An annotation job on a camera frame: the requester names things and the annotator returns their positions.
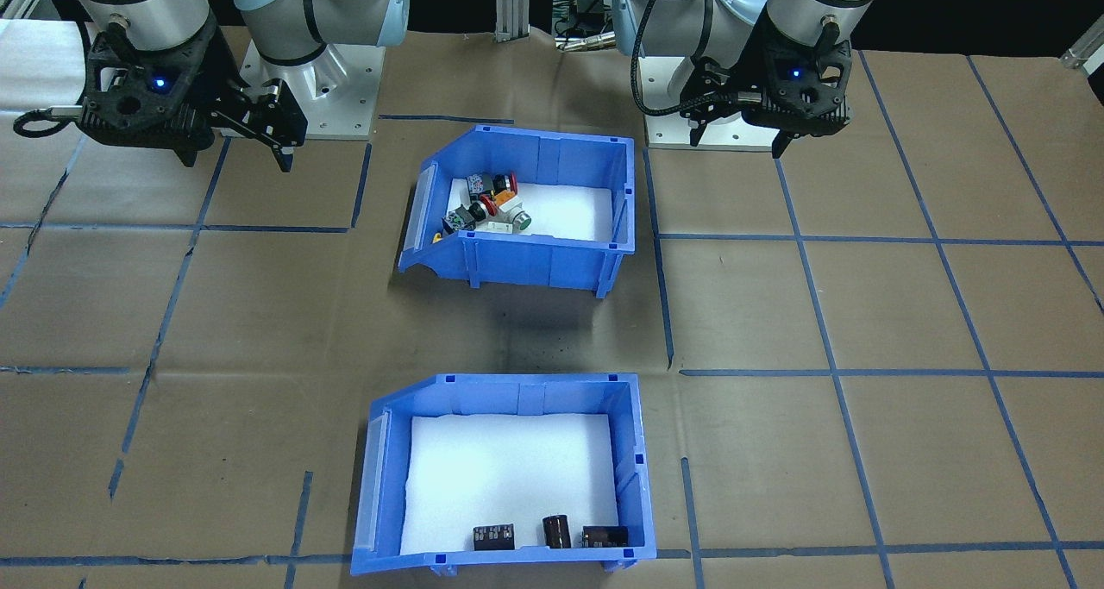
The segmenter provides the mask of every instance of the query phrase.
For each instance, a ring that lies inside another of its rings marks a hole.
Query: blue tape line
[[[671,331],[671,307],[667,300],[667,276],[664,274],[664,251],[659,245],[659,212],[656,208],[656,189],[651,184],[651,157],[644,148],[644,176],[648,185],[648,212],[651,215],[652,244],[656,248],[656,276],[659,279],[659,309],[664,317],[664,341],[667,342],[667,368],[675,362],[675,334]]]
[[[225,559],[171,559],[132,556],[89,557],[4,557],[4,567],[121,567],[121,566],[183,566],[183,565],[257,565],[266,561],[263,555],[233,557]]]
[[[660,548],[656,550],[656,558],[658,559],[689,559],[691,558],[690,550],[682,550],[681,548]]]
[[[928,553],[1005,553],[1023,550],[1051,550],[1050,542],[979,542],[963,544],[900,544],[888,546],[894,555],[922,555]]]
[[[66,231],[71,232],[95,232],[99,228],[113,228],[114,231],[130,231],[130,232],[190,232],[194,228],[194,224],[172,224],[172,223],[149,223],[149,224],[129,224],[129,223],[44,223],[43,228],[50,228],[50,231]]]
[[[689,377],[810,377],[831,376],[831,370],[679,370]]]
[[[698,538],[698,511],[693,504],[693,483],[690,482],[690,460],[682,459],[682,494],[687,500],[687,524],[690,525],[690,559],[693,561],[696,589],[705,589],[705,572],[701,567],[701,542]]]
[[[280,227],[262,224],[204,224],[204,232],[259,232],[259,233],[348,233],[348,227]]]
[[[352,204],[352,221],[350,224],[351,228],[357,228],[357,221],[360,219],[360,207],[364,203],[364,188],[368,184],[368,164],[372,159],[372,144],[367,142],[364,144],[364,160],[360,165],[360,183],[357,184],[357,200]]]
[[[882,116],[885,118],[885,125],[890,129],[890,135],[893,137],[893,142],[898,148],[898,152],[901,157],[901,164],[904,165],[905,172],[909,175],[909,181],[912,184],[913,191],[915,192],[916,200],[920,203],[921,211],[923,212],[924,219],[927,223],[930,231],[932,232],[932,238],[938,239],[938,233],[936,232],[935,224],[932,221],[931,213],[927,211],[927,204],[924,203],[924,196],[920,192],[920,185],[916,184],[916,178],[912,172],[912,165],[909,162],[909,158],[905,156],[904,148],[901,144],[900,138],[898,137],[896,129],[893,126],[893,121],[890,118],[889,110],[885,107],[885,101],[882,99],[882,94],[878,89],[877,82],[874,81],[873,72],[870,69],[870,65],[867,63],[867,56],[861,51],[859,52],[859,60],[862,62],[863,69],[867,72],[867,77],[870,78],[870,85],[874,90],[874,97],[878,99],[878,106],[882,110]],[[1027,162],[1023,162],[1023,167],[1027,168]],[[1064,235],[1059,232],[1059,235],[1064,239]],[[997,409],[1000,411],[1001,419],[1005,420],[1005,428],[1008,430],[1008,436],[1011,439],[1012,447],[1016,450],[1016,456],[1020,461],[1020,468],[1023,470],[1025,479],[1027,479],[1028,485],[1031,489],[1031,494],[1036,500],[1039,507],[1039,514],[1042,516],[1042,521],[1047,526],[1047,533],[1050,535],[1051,545],[1054,548],[1054,553],[1058,555],[1058,560],[1062,566],[1062,572],[1065,574],[1065,580],[1070,585],[1070,589],[1078,589],[1078,581],[1073,578],[1073,570],[1070,569],[1070,563],[1066,560],[1065,551],[1062,549],[1061,542],[1058,538],[1058,532],[1054,529],[1054,523],[1051,521],[1050,513],[1047,511],[1047,504],[1042,500],[1042,495],[1039,493],[1039,488],[1034,480],[1034,474],[1031,471],[1031,467],[1028,463],[1027,454],[1020,445],[1019,436],[1017,436],[1016,428],[1012,425],[1011,417],[1009,416],[1008,408],[1005,405],[1005,399],[1001,396],[1000,387],[997,385],[997,379],[992,373],[992,368],[989,364],[989,357],[986,356],[985,346],[981,345],[981,339],[977,333],[977,326],[974,325],[974,318],[970,317],[969,309],[966,307],[966,301],[963,298],[962,289],[958,287],[958,281],[955,279],[954,270],[951,268],[949,259],[947,259],[946,250],[943,248],[942,243],[935,244],[935,250],[940,254],[940,259],[943,263],[943,270],[946,271],[948,281],[951,282],[951,288],[954,290],[955,300],[958,302],[958,308],[962,310],[963,320],[966,321],[967,330],[969,330],[970,339],[974,341],[974,346],[977,349],[978,358],[981,361],[981,368],[989,373],[989,388],[992,392],[994,400],[997,401]]]
[[[295,536],[291,538],[289,558],[299,557],[299,547],[302,545],[302,528],[307,524],[307,507],[310,504],[310,485],[314,481],[315,472],[305,471],[302,473],[302,491],[299,493],[299,510],[295,515]],[[293,589],[295,587],[296,563],[290,563],[287,566],[287,572],[284,575],[284,589]]]
[[[773,557],[842,557],[849,555],[877,555],[877,546],[813,546],[807,548],[707,548],[701,556],[707,559],[757,559]]]
[[[458,121],[485,125],[513,125],[513,120],[492,120],[484,117],[454,117],[453,115],[379,115],[382,120],[399,121]]]
[[[796,235],[777,233],[660,233],[659,239],[734,239],[767,240],[768,243],[796,243]],[[1102,240],[1078,239],[1064,243],[1061,239],[997,239],[997,238],[904,238],[894,235],[802,235],[806,243],[870,243],[870,244],[973,244],[989,247],[1104,247]]]
[[[76,163],[76,157],[79,156],[81,149],[84,148],[84,142],[86,140],[87,137],[81,137],[81,139],[76,142],[76,148],[73,149],[73,154],[70,157],[68,162],[66,162],[65,170],[62,172],[57,184],[54,185],[53,191],[51,191],[50,195],[46,196],[46,203],[42,205],[42,212],[39,212],[39,221],[35,221],[35,224],[31,227],[31,233],[26,236],[26,244],[23,247],[23,253],[20,254],[19,261],[15,263],[15,268],[11,271],[11,276],[8,276],[8,281],[4,282],[3,291],[0,291],[0,309],[3,309],[6,303],[8,303],[8,298],[11,297],[11,291],[15,289],[15,282],[19,281],[19,276],[23,274],[23,267],[26,266],[26,259],[30,259],[31,247],[39,235],[39,231],[42,228],[42,224],[45,222],[46,215],[50,213],[50,208],[54,204],[54,201],[57,200],[59,193],[62,192],[62,185],[65,185],[65,181],[68,179],[68,173],[72,172],[73,164]]]
[[[1079,377],[1101,379],[1104,372],[1053,370],[679,370],[687,377]]]
[[[23,274],[23,267],[29,256],[31,256],[30,247],[24,246],[23,251],[19,254],[19,261],[15,263],[11,275],[8,276],[8,282],[4,282],[3,291],[0,291],[0,309],[3,309],[3,306],[8,303],[8,298],[11,297],[11,291],[15,289],[15,282],[19,281],[19,276]]]
[[[805,239],[802,228],[797,223],[797,211],[794,207],[794,197],[789,193],[789,185],[786,183],[786,172],[782,168],[782,161],[775,158],[774,168],[778,172],[778,184],[782,185],[782,195],[786,200],[786,211],[789,212],[789,223],[793,224],[796,236],[797,253],[802,258],[802,268],[805,270],[805,282],[808,283],[809,298],[813,299],[813,311],[816,313],[817,328],[820,330],[820,341],[824,342],[825,356],[828,366],[832,370],[831,382],[836,388],[836,400],[839,401],[840,414],[843,416],[843,428],[847,430],[847,442],[851,447],[851,458],[854,460],[854,470],[859,475],[859,486],[862,490],[862,499],[867,505],[867,514],[870,516],[870,528],[874,534],[874,545],[878,547],[878,558],[882,565],[882,576],[885,577],[885,588],[894,589],[893,570],[890,569],[890,557],[885,550],[885,539],[882,536],[882,527],[878,522],[878,511],[874,507],[874,499],[870,491],[870,482],[867,480],[867,468],[862,463],[862,454],[859,451],[859,440],[854,436],[854,425],[851,422],[851,411],[847,408],[847,397],[843,395],[843,384],[840,382],[836,366],[836,354],[831,349],[831,339],[828,338],[828,325],[825,323],[824,309],[820,308],[820,297],[817,294],[816,281],[813,279],[813,267],[809,264],[808,251],[805,250]]]
[[[981,72],[978,71],[977,65],[974,64],[974,58],[970,58],[970,56],[966,56],[966,62],[969,63],[969,69],[974,72],[974,77],[977,78],[978,85],[981,85],[981,90],[985,93],[985,98],[989,100],[992,114],[997,115],[997,120],[1000,121],[1000,127],[1005,129],[1005,136],[1008,137],[1008,142],[1010,142],[1010,144],[1012,144],[1012,149],[1016,150],[1016,157],[1019,158],[1020,164],[1023,165],[1023,171],[1027,173],[1029,181],[1031,181],[1031,186],[1034,189],[1039,201],[1041,201],[1042,207],[1047,211],[1047,215],[1054,226],[1054,232],[1058,232],[1058,236],[1062,240],[1065,251],[1070,254],[1070,259],[1073,259],[1073,266],[1078,268],[1078,275],[1081,275],[1081,280],[1085,282],[1085,286],[1089,287],[1089,291],[1093,294],[1093,300],[1096,301],[1096,308],[1104,313],[1104,302],[1101,302],[1101,294],[1096,291],[1096,287],[1093,287],[1092,279],[1089,279],[1085,267],[1082,266],[1081,259],[1078,259],[1076,251],[1074,251],[1073,247],[1070,246],[1070,240],[1065,237],[1065,231],[1063,231],[1061,224],[1059,223],[1058,215],[1055,215],[1053,208],[1050,207],[1050,203],[1048,203],[1047,196],[1043,194],[1042,188],[1039,185],[1039,181],[1037,180],[1034,172],[1028,164],[1028,160],[1023,156],[1019,142],[1017,142],[1016,137],[1012,136],[1012,130],[1008,127],[1005,116],[1000,114],[1000,109],[997,107],[997,101],[992,98],[992,94],[989,93],[989,87],[985,85],[985,79],[981,78]]]
[[[112,471],[112,480],[107,483],[107,497],[115,501],[115,491],[119,488],[119,478],[123,476],[123,458],[115,460],[115,470]]]
[[[315,481],[315,472],[302,473],[302,491],[299,493],[299,511],[295,516],[295,537],[291,539],[291,556],[299,555],[302,545],[302,528],[307,524],[307,505],[310,503],[310,485]]]
[[[188,268],[192,263],[192,255],[195,251],[195,245],[199,240],[200,232],[203,227],[203,221],[206,218],[208,208],[211,206],[211,200],[214,196],[214,189],[219,184],[219,176],[222,173],[222,165],[226,161],[226,153],[230,152],[230,138],[226,138],[222,142],[222,150],[219,152],[219,161],[215,162],[214,172],[211,175],[211,182],[208,185],[206,195],[203,196],[203,204],[200,207],[200,213],[197,216],[195,224],[192,226],[192,235],[188,240],[188,251],[184,254],[184,259],[181,259],[180,270],[177,271],[177,281],[172,286],[172,294],[169,297],[169,303],[164,307],[164,317],[161,318],[161,326],[157,331],[157,338],[153,341],[153,350],[149,354],[149,364],[146,365],[146,374],[142,376],[141,386],[138,387],[138,394],[135,396],[134,408],[130,408],[130,419],[127,420],[127,430],[123,435],[123,445],[119,447],[123,456],[130,452],[130,443],[134,441],[135,431],[138,429],[138,416],[141,414],[142,405],[146,404],[146,393],[149,390],[150,381],[153,378],[153,370],[157,366],[157,358],[161,355],[161,345],[164,342],[166,334],[169,333],[169,324],[172,322],[173,310],[177,309],[177,301],[180,299],[180,291],[184,286],[184,276],[188,275]],[[116,471],[121,472],[121,460],[116,463]],[[112,475],[112,488],[109,492],[112,496],[115,496],[115,489],[118,488],[119,478],[121,474]]]

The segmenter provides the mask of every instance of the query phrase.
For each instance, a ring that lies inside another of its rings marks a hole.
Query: black capacitor
[[[549,548],[571,548],[571,531],[567,516],[549,516],[544,523],[544,545]]]

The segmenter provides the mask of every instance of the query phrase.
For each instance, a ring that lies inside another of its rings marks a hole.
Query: bin label slot
[[[363,483],[371,484],[371,495],[368,497],[368,548],[375,550],[375,525],[380,511],[380,486],[383,482],[383,448],[388,437],[388,414],[383,413],[368,425],[368,443],[364,445],[368,458],[364,459],[364,470],[371,471],[364,475]]]
[[[417,176],[417,189],[414,191],[414,203],[411,204],[411,219],[406,223],[406,239],[403,240],[403,250],[411,248],[422,248],[425,246],[426,221],[429,219],[429,200],[434,184],[434,175],[437,175],[437,162],[429,162]]]

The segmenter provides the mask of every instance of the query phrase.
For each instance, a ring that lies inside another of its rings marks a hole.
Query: grid line
[[[789,212],[789,223],[794,228],[797,253],[802,258],[802,268],[805,271],[805,282],[809,290],[809,298],[813,301],[813,311],[817,318],[817,329],[820,330],[820,341],[824,342],[825,356],[828,357],[828,366],[832,370],[831,382],[836,389],[836,400],[839,401],[840,416],[843,419],[843,429],[847,431],[847,442],[851,448],[851,459],[854,460],[854,470],[858,472],[859,488],[862,490],[862,500],[867,506],[867,515],[870,520],[870,528],[874,535],[874,546],[878,551],[878,560],[882,566],[882,576],[885,578],[885,588],[894,589],[893,570],[890,568],[889,553],[885,550],[885,539],[882,536],[882,527],[878,522],[878,511],[874,507],[874,499],[870,491],[870,482],[867,480],[867,468],[862,462],[862,452],[859,450],[859,440],[854,436],[854,424],[851,422],[851,411],[847,407],[847,397],[843,393],[843,382],[840,381],[839,373],[835,373],[836,354],[832,351],[831,339],[828,338],[828,325],[825,323],[824,309],[820,308],[820,298],[817,296],[817,286],[813,279],[813,267],[809,264],[808,251],[805,250],[805,239],[802,236],[802,228],[797,223],[797,211],[794,207],[794,200],[789,193],[789,185],[786,184],[786,170],[782,161],[775,158],[774,168],[778,172],[778,184],[782,185],[782,195],[786,200],[786,211]]]
[[[1104,540],[1063,542],[1066,550],[1104,553]],[[896,544],[888,545],[891,555],[926,555],[933,553],[1008,553],[1051,550],[1050,542],[977,542],[943,544]],[[689,559],[691,554],[681,549],[661,549],[659,559]],[[796,548],[705,548],[703,559],[754,559],[773,557],[856,557],[877,554],[877,546],[805,546]],[[130,566],[226,566],[245,565],[347,565],[352,560],[350,553],[320,555],[245,555],[240,557],[142,557],[136,555],[86,555],[55,557],[0,557],[0,568],[43,567],[130,567]]]
[[[659,211],[656,207],[656,189],[651,183],[651,157],[644,148],[644,176],[648,185],[648,212],[651,215],[651,235],[656,248],[656,275],[659,279],[659,309],[664,317],[664,341],[667,342],[667,368],[675,362],[675,336],[671,331],[671,309],[667,299],[667,278],[664,275],[664,251],[659,244]]]
[[[26,266],[26,259],[31,258],[31,247],[34,246],[34,240],[42,228],[42,224],[46,221],[46,215],[50,212],[51,205],[54,204],[57,193],[62,192],[62,185],[65,185],[65,181],[68,179],[70,173],[73,171],[73,164],[76,162],[76,157],[79,156],[81,149],[84,148],[84,142],[86,137],[81,137],[76,141],[76,148],[73,149],[73,154],[70,157],[65,170],[63,170],[61,178],[57,180],[57,184],[54,185],[53,191],[46,196],[46,203],[42,205],[42,212],[39,212],[39,219],[35,221],[31,227],[31,233],[28,233],[26,244],[23,247],[19,256],[19,261],[15,263],[15,268],[12,268],[11,275],[8,276],[8,281],[4,282],[3,290],[0,290],[0,309],[8,303],[8,298],[11,297],[11,291],[15,289],[15,282],[19,281],[19,276],[23,274],[23,267]]]
[[[157,331],[157,338],[153,341],[153,349],[150,352],[149,364],[146,366],[146,374],[142,376],[141,386],[138,388],[138,394],[135,396],[134,408],[130,409],[130,419],[127,422],[126,432],[123,435],[123,445],[120,446],[119,458],[115,462],[115,469],[112,472],[112,479],[107,485],[107,495],[113,501],[115,500],[115,491],[118,490],[119,480],[123,476],[123,470],[125,468],[125,458],[130,452],[130,443],[134,441],[135,431],[138,429],[138,416],[141,414],[142,405],[146,403],[146,393],[149,390],[150,381],[153,378],[153,370],[157,366],[158,356],[161,354],[161,345],[164,342],[166,334],[169,333],[169,324],[172,322],[172,313],[177,308],[177,301],[180,299],[180,291],[184,286],[184,278],[188,275],[188,268],[191,266],[192,256],[194,255],[195,247],[199,244],[200,232],[202,231],[203,221],[206,218],[208,208],[211,206],[211,200],[214,196],[214,191],[219,184],[219,175],[222,172],[223,164],[226,160],[226,153],[230,152],[230,138],[223,141],[222,150],[219,153],[219,161],[215,162],[214,172],[211,175],[211,183],[208,185],[206,195],[203,197],[203,204],[200,208],[199,216],[197,216],[195,224],[192,228],[192,235],[188,243],[188,251],[184,251],[184,258],[181,259],[180,270],[177,271],[177,281],[172,286],[172,294],[169,297],[169,303],[164,307],[164,314],[161,318],[161,325]]]
[[[893,125],[893,120],[890,117],[888,107],[885,106],[885,101],[882,98],[881,90],[879,90],[878,83],[874,81],[874,74],[871,71],[870,65],[867,63],[867,56],[861,51],[859,51],[859,60],[860,62],[862,62],[862,67],[863,69],[866,69],[867,77],[870,78],[870,86],[871,89],[874,92],[874,98],[878,100],[878,107],[881,110],[882,117],[885,120],[885,125],[889,129],[890,136],[893,138],[893,143],[896,146],[898,153],[901,158],[901,164],[903,165],[905,173],[909,176],[909,183],[912,185],[913,192],[915,193],[916,201],[920,204],[920,208],[924,215],[924,221],[927,224],[928,231],[931,231],[932,233],[932,238],[938,239],[938,232],[936,232],[931,212],[928,212],[927,210],[927,204],[924,203],[924,196],[920,191],[920,184],[916,181],[915,173],[913,173],[912,164],[910,163],[909,158],[904,152],[904,148],[901,144],[901,138],[898,136],[896,127]],[[1027,168],[1027,162],[1025,162],[1023,165],[1025,168]],[[1054,219],[1054,226],[1058,228],[1059,235],[1062,235],[1063,232],[1061,232],[1061,227],[1058,226],[1057,218]],[[940,261],[943,263],[943,268],[946,271],[948,281],[951,282],[951,288],[952,290],[954,290],[955,300],[958,302],[958,308],[962,309],[963,320],[966,321],[966,326],[967,330],[969,330],[970,339],[972,341],[974,341],[975,349],[977,349],[978,358],[981,361],[981,368],[985,370],[985,372],[987,373],[987,377],[989,381],[989,388],[992,392],[994,401],[996,401],[997,404],[997,409],[1000,413],[1001,419],[1005,420],[1005,428],[1008,431],[1008,436],[1011,439],[1012,448],[1016,450],[1016,456],[1020,461],[1020,468],[1023,471],[1023,475],[1028,482],[1028,486],[1031,489],[1031,494],[1036,500],[1037,506],[1039,507],[1039,513],[1042,516],[1042,521],[1047,527],[1047,533],[1050,535],[1051,545],[1054,549],[1054,553],[1058,555],[1058,559],[1062,566],[1062,572],[1065,575],[1065,580],[1069,583],[1070,589],[1078,589],[1078,581],[1073,577],[1073,570],[1070,568],[1070,563],[1065,557],[1065,551],[1062,548],[1062,544],[1058,538],[1058,532],[1054,528],[1054,523],[1050,517],[1050,513],[1049,511],[1047,511],[1047,504],[1045,502],[1043,502],[1042,495],[1039,492],[1039,486],[1036,483],[1034,474],[1031,471],[1031,467],[1028,462],[1027,454],[1023,451],[1023,447],[1020,445],[1019,436],[1016,432],[1016,428],[1012,425],[1011,416],[1009,415],[1008,408],[1005,405],[1005,399],[1001,396],[1000,387],[997,385],[997,377],[992,373],[992,370],[989,365],[989,360],[985,353],[985,346],[981,345],[981,339],[977,333],[977,326],[974,325],[974,319],[970,317],[968,307],[966,307],[966,301],[963,298],[962,289],[959,289],[958,282],[955,280],[955,274],[954,270],[952,270],[951,268],[951,261],[949,259],[947,259],[946,250],[944,250],[943,244],[938,243],[938,240],[935,242],[935,248],[936,251],[938,251],[940,254]]]
[[[966,56],[966,62],[969,63],[969,69],[974,72],[974,77],[977,78],[978,85],[981,86],[981,90],[985,93],[985,98],[989,100],[989,106],[992,109],[992,114],[997,116],[997,120],[1000,121],[1000,127],[1005,130],[1005,136],[1008,137],[1009,144],[1016,150],[1016,157],[1019,158],[1020,164],[1023,165],[1023,172],[1027,173],[1028,180],[1031,181],[1031,186],[1034,189],[1036,195],[1039,197],[1040,203],[1044,211],[1047,211],[1047,216],[1049,216],[1051,223],[1054,226],[1054,231],[1058,232],[1058,236],[1062,240],[1062,246],[1065,247],[1065,251],[1070,254],[1070,259],[1073,259],[1073,266],[1078,268],[1078,275],[1081,275],[1081,280],[1085,282],[1089,287],[1089,291],[1093,294],[1093,300],[1096,301],[1096,309],[1104,313],[1104,302],[1101,302],[1100,293],[1097,293],[1095,287],[1093,287],[1092,279],[1089,279],[1089,274],[1085,271],[1085,267],[1082,266],[1081,259],[1078,259],[1076,251],[1070,244],[1069,238],[1065,237],[1065,231],[1062,228],[1058,221],[1058,215],[1055,215],[1053,208],[1050,207],[1050,203],[1047,201],[1047,196],[1042,192],[1041,185],[1037,180],[1034,172],[1028,164],[1027,158],[1023,156],[1022,150],[1020,150],[1019,142],[1016,141],[1016,137],[1012,135],[1012,130],[1009,129],[1008,122],[1005,120],[1005,116],[1000,114],[1000,109],[997,107],[997,101],[992,98],[992,94],[989,93],[989,87],[985,85],[985,79],[981,78],[981,72],[978,71],[977,65],[974,64],[974,58]]]

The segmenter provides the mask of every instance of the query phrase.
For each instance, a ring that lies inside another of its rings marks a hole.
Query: blue storage bin
[[[524,184],[580,185],[611,192],[611,239],[457,232],[433,243],[449,207],[452,181],[477,172],[513,172]],[[421,263],[443,279],[574,287],[604,298],[624,255],[636,250],[631,138],[476,126],[422,162],[399,270]]]
[[[628,528],[628,546],[400,555],[412,419],[444,415],[607,416],[617,521]],[[613,571],[654,558],[656,531],[636,374],[439,374],[372,401],[352,574],[428,567],[454,576],[458,566],[551,561],[598,561]]]

